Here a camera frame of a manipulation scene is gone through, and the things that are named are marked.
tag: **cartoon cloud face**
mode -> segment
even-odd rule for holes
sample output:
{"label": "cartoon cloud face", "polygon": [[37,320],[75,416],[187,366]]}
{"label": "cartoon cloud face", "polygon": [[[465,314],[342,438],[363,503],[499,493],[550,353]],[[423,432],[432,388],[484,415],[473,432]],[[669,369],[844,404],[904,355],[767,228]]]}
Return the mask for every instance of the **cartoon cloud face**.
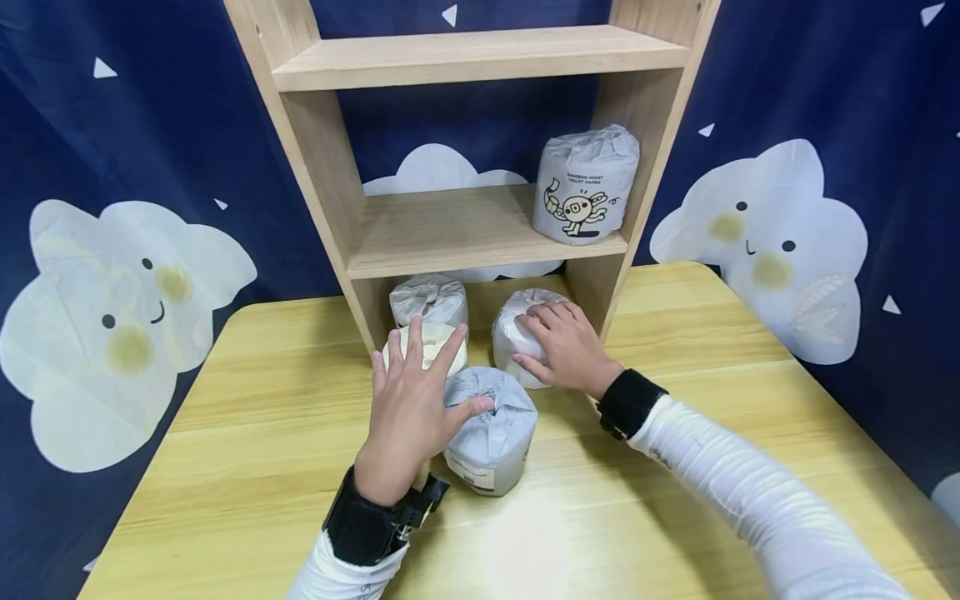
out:
{"label": "cartoon cloud face", "polygon": [[177,373],[213,344],[212,312],[256,279],[230,236],[146,202],[100,218],[59,200],[30,220],[40,275],[0,329],[0,368],[34,402],[36,445],[71,472],[106,468],[153,435]]}
{"label": "cartoon cloud face", "polygon": [[856,350],[867,254],[856,212],[824,198],[824,169],[804,139],[701,177],[657,225],[650,254],[660,263],[717,265],[724,280],[787,348],[833,365]]}

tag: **plastic wrap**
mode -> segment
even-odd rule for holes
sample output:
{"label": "plastic wrap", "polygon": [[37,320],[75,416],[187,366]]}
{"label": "plastic wrap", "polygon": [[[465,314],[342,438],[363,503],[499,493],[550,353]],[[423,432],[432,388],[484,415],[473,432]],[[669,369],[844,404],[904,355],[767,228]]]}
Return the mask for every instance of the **plastic wrap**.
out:
{"label": "plastic wrap", "polygon": [[464,284],[442,275],[407,279],[390,293],[390,309],[397,327],[405,327],[416,315],[424,323],[451,327],[467,322],[467,291]]}
{"label": "plastic wrap", "polygon": [[537,175],[534,229],[573,246],[620,229],[640,161],[640,143],[619,125],[554,137]]}
{"label": "plastic wrap", "polygon": [[516,317],[526,314],[527,309],[544,302],[559,302],[565,297],[539,288],[514,292],[500,309],[493,323],[493,362],[498,369],[511,374],[524,388],[539,390],[546,385],[514,361],[514,354],[521,352],[540,360],[543,348],[526,327],[516,322]]}
{"label": "plastic wrap", "polygon": [[473,367],[446,380],[447,408],[473,396],[491,397],[494,409],[468,420],[444,450],[444,458],[477,493],[501,496],[523,474],[537,407],[514,378],[491,367]]}

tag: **hand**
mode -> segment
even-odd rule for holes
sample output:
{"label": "hand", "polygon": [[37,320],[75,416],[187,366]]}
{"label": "hand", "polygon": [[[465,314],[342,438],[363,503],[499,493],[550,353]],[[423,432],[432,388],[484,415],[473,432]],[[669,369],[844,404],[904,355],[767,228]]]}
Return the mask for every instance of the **hand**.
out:
{"label": "hand", "polygon": [[400,332],[390,332],[390,370],[383,354],[373,353],[373,403],[370,435],[357,453],[353,485],[360,495],[380,506],[403,498],[420,466],[440,453],[468,419],[492,410],[488,396],[472,397],[449,410],[444,406],[444,382],[467,326],[456,328],[423,370],[421,317],[410,322],[406,356],[400,351]]}
{"label": "hand", "polygon": [[603,344],[584,311],[573,302],[537,304],[516,322],[526,327],[543,347],[543,362],[528,354],[514,360],[547,385],[583,390],[599,399],[623,372],[607,357]]}

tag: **black wrist band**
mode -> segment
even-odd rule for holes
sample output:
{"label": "black wrist band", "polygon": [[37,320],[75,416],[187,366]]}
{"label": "black wrist band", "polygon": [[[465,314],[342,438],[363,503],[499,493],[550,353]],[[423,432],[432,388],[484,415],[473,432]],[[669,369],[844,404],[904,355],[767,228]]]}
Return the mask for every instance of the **black wrist band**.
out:
{"label": "black wrist band", "polygon": [[357,566],[374,566],[403,544],[396,539],[396,507],[373,504],[353,485],[347,470],[324,521],[333,556]]}
{"label": "black wrist band", "polygon": [[410,533],[440,508],[450,484],[433,473],[422,490],[411,488],[395,506],[380,506],[364,498],[347,469],[337,497],[324,521],[333,556],[356,566],[374,566],[406,545]]}
{"label": "black wrist band", "polygon": [[597,402],[600,426],[618,440],[631,439],[667,391],[640,373],[621,373]]}

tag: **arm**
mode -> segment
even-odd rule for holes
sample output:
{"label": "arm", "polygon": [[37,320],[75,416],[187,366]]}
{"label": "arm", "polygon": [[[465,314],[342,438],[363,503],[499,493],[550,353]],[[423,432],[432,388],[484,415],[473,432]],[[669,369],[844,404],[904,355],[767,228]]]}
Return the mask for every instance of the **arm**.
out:
{"label": "arm", "polygon": [[[456,329],[427,370],[422,367],[420,328],[420,317],[414,317],[405,356],[400,351],[399,332],[390,332],[389,371],[380,352],[373,353],[370,434],[341,488],[341,493],[357,499],[362,511],[388,519],[392,507],[410,490],[423,463],[439,454],[468,419],[493,408],[492,399],[477,396],[446,409],[446,372],[467,335],[467,327]],[[409,544],[395,542],[386,557],[357,564],[353,557],[362,554],[357,547],[368,541],[365,536],[382,533],[382,528],[352,527],[347,531],[345,527],[345,533],[331,537],[330,524],[328,518],[287,599],[379,598],[400,569]]]}
{"label": "arm", "polygon": [[630,447],[670,469],[747,542],[774,598],[910,597],[783,466],[609,359],[578,306],[534,306],[518,319],[540,340],[546,364],[515,360],[544,383],[602,398],[601,412]]}

